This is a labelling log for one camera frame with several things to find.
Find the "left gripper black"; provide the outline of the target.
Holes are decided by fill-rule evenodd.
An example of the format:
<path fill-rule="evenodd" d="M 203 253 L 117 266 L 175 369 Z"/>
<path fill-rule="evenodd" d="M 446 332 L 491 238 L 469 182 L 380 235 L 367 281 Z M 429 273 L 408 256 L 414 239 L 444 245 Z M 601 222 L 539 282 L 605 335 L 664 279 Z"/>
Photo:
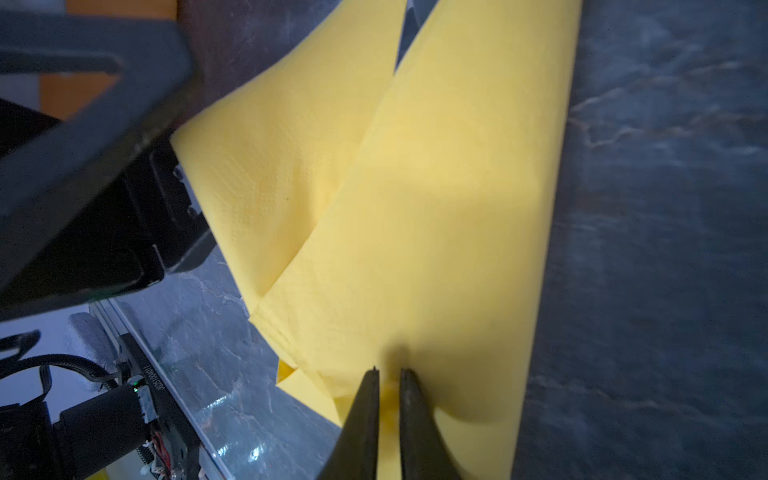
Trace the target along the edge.
<path fill-rule="evenodd" d="M 200 82 L 175 22 L 4 10 L 1 70 L 119 77 L 1 160 L 2 320 L 140 291 L 208 258 L 216 240 L 170 145 Z"/>

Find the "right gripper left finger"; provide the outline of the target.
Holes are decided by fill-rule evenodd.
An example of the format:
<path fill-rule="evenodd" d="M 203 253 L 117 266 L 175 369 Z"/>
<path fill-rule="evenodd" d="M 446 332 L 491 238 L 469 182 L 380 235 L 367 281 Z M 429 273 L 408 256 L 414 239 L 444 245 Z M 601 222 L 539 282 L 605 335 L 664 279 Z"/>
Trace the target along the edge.
<path fill-rule="evenodd" d="M 365 373 L 338 440 L 317 480 L 376 480 L 380 419 L 380 375 Z"/>

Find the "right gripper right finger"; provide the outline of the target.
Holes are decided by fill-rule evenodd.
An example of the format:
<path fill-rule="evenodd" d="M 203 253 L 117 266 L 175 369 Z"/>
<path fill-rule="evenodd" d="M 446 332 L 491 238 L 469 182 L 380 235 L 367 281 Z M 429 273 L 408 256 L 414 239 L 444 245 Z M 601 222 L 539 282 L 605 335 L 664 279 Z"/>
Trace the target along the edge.
<path fill-rule="evenodd" d="M 403 479 L 461 478 L 412 369 L 402 369 L 400 374 L 399 442 Z"/>

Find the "yellow paper napkin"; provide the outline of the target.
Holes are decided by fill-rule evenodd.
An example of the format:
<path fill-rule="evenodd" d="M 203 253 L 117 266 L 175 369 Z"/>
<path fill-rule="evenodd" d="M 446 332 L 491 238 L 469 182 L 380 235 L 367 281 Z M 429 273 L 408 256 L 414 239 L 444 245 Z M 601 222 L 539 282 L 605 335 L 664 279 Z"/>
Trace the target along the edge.
<path fill-rule="evenodd" d="M 514 461 L 567 118 L 577 1 L 344 1 L 171 144 L 276 384 L 334 424 L 381 378 L 400 477 L 413 369 L 468 479 Z"/>

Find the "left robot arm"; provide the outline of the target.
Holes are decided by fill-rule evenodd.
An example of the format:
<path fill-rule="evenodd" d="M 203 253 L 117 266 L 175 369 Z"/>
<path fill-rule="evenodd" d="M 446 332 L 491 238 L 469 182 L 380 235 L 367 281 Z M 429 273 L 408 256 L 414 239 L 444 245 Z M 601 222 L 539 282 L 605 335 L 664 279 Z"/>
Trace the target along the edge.
<path fill-rule="evenodd" d="M 3 321 L 134 293 L 204 262 L 213 234 L 170 145 L 200 83 L 175 22 L 5 10 L 1 70 L 117 78 L 67 120 L 1 104 Z M 119 337 L 108 371 L 33 355 L 40 337 L 2 339 L 3 377 L 35 369 L 49 391 L 57 367 L 105 392 L 58 417 L 44 396 L 4 406 L 3 478 L 85 479 L 142 447 L 156 478 L 197 477 L 200 440 L 135 339 Z"/>

